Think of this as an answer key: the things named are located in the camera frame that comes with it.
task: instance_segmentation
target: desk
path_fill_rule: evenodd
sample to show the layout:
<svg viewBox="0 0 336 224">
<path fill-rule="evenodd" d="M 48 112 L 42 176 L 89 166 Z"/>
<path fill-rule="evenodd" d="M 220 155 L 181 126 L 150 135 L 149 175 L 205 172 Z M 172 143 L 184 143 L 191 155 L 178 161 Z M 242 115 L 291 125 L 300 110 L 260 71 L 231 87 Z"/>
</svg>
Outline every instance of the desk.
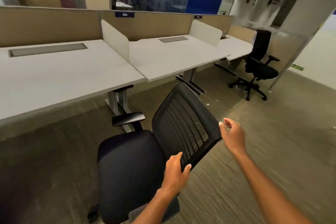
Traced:
<svg viewBox="0 0 336 224">
<path fill-rule="evenodd" d="M 0 48 L 0 120 L 10 120 L 109 92 L 145 78 L 103 40 L 81 41 L 87 49 L 9 57 Z"/>
<path fill-rule="evenodd" d="M 149 82 L 184 72 L 180 78 L 201 94 L 192 82 L 195 68 L 229 54 L 191 35 L 183 36 L 188 40 L 164 43 L 159 40 L 162 38 L 160 37 L 129 42 L 130 63 Z"/>
<path fill-rule="evenodd" d="M 230 56 L 226 58 L 228 61 L 237 60 L 243 56 L 246 56 L 252 52 L 253 45 L 245 42 L 241 39 L 235 38 L 230 35 L 225 36 L 226 39 L 219 40 L 218 48 L 221 49 L 223 52 L 228 53 Z M 232 75 L 236 75 L 233 73 L 230 69 L 227 69 L 226 67 L 223 67 L 222 65 L 219 65 L 217 63 L 214 63 L 214 65 L 224 69 L 225 71 L 229 72 Z"/>
</svg>

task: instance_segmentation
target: black office chair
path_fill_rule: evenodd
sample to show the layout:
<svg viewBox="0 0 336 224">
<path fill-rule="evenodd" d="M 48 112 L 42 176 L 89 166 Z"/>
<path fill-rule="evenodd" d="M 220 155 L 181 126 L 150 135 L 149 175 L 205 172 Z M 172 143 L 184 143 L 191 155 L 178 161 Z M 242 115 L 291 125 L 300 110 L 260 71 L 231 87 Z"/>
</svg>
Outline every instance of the black office chair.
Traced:
<svg viewBox="0 0 336 224">
<path fill-rule="evenodd" d="M 268 44 L 270 43 L 271 32 L 267 30 L 257 29 L 256 39 L 254 41 L 252 52 L 249 54 L 247 59 L 245 60 L 245 72 L 253 73 L 254 78 L 249 82 L 239 77 L 235 82 L 230 83 L 229 87 L 233 88 L 234 85 L 242 85 L 246 86 L 247 97 L 246 100 L 250 101 L 250 93 L 251 89 L 254 89 L 259 94 L 263 96 L 263 100 L 267 100 L 266 94 L 264 94 L 261 90 L 259 90 L 259 85 L 253 83 L 254 80 L 267 80 L 275 78 L 279 75 L 279 72 L 274 68 L 268 66 L 268 64 L 275 60 L 280 61 L 278 58 L 268 55 L 268 60 L 266 63 L 262 63 L 261 59 L 265 56 Z"/>
<path fill-rule="evenodd" d="M 91 209 L 106 224 L 128 219 L 148 203 L 161 187 L 166 161 L 180 151 L 181 171 L 192 168 L 221 140 L 218 121 L 184 83 L 177 84 L 152 120 L 153 132 L 142 130 L 141 112 L 112 119 L 114 126 L 133 124 L 135 131 L 104 140 L 98 149 L 100 203 Z"/>
</svg>

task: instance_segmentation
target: desk foot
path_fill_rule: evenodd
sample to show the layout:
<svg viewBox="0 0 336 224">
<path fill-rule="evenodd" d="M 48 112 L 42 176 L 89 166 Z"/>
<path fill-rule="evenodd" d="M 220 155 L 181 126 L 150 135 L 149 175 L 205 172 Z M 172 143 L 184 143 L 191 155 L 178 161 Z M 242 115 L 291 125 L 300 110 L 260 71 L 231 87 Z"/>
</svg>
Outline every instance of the desk foot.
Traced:
<svg viewBox="0 0 336 224">
<path fill-rule="evenodd" d="M 105 99 L 107 105 L 111 108 L 111 111 L 115 116 L 121 115 L 119 109 L 121 109 L 125 113 L 131 113 L 131 110 L 127 105 L 127 94 L 126 90 L 120 92 L 109 91 L 107 93 L 108 98 Z M 123 125 L 123 129 L 126 133 L 131 132 L 132 129 L 129 125 Z"/>
<path fill-rule="evenodd" d="M 235 73 L 233 73 L 231 70 L 227 69 L 226 67 L 223 67 L 222 65 L 219 65 L 217 63 L 213 63 L 215 66 L 221 68 L 221 69 L 224 69 L 226 72 L 228 72 L 229 74 L 232 74 L 234 76 L 237 76 Z"/>
<path fill-rule="evenodd" d="M 203 93 L 205 93 L 205 91 L 193 82 L 195 72 L 196 68 L 189 69 L 187 71 L 184 71 L 183 75 L 177 75 L 176 78 L 187 84 L 189 88 L 191 88 L 197 94 L 202 95 Z"/>
</svg>

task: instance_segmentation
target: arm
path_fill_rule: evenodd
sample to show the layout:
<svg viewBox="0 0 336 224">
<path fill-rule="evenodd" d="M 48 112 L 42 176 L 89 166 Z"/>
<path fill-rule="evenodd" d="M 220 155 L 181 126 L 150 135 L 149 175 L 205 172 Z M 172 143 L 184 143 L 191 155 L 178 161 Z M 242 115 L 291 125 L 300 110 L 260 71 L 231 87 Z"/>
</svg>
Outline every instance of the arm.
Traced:
<svg viewBox="0 0 336 224">
<path fill-rule="evenodd" d="M 224 124 L 220 122 L 219 127 L 225 144 L 241 167 L 266 221 L 269 224 L 312 224 L 247 154 L 245 132 L 240 125 L 224 118 Z"/>
<path fill-rule="evenodd" d="M 133 221 L 133 224 L 159 224 L 173 198 L 187 184 L 191 164 L 181 173 L 182 152 L 173 155 L 166 163 L 166 170 L 161 188 L 157 190 L 153 199 L 143 212 Z"/>
</svg>

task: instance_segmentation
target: desk number label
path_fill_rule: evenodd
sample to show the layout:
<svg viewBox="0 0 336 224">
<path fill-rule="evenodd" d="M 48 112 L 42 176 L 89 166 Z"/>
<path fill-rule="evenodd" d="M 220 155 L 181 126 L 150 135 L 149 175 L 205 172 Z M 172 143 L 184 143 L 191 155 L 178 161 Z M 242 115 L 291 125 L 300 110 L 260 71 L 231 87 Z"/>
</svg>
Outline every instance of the desk number label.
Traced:
<svg viewBox="0 0 336 224">
<path fill-rule="evenodd" d="M 134 12 L 114 12 L 115 17 L 117 18 L 134 18 Z"/>
<path fill-rule="evenodd" d="M 299 69 L 299 70 L 301 70 L 301 71 L 304 69 L 303 67 L 300 67 L 300 66 L 295 65 L 295 64 L 292 64 L 291 67 L 294 67 L 294 68 Z"/>
</svg>

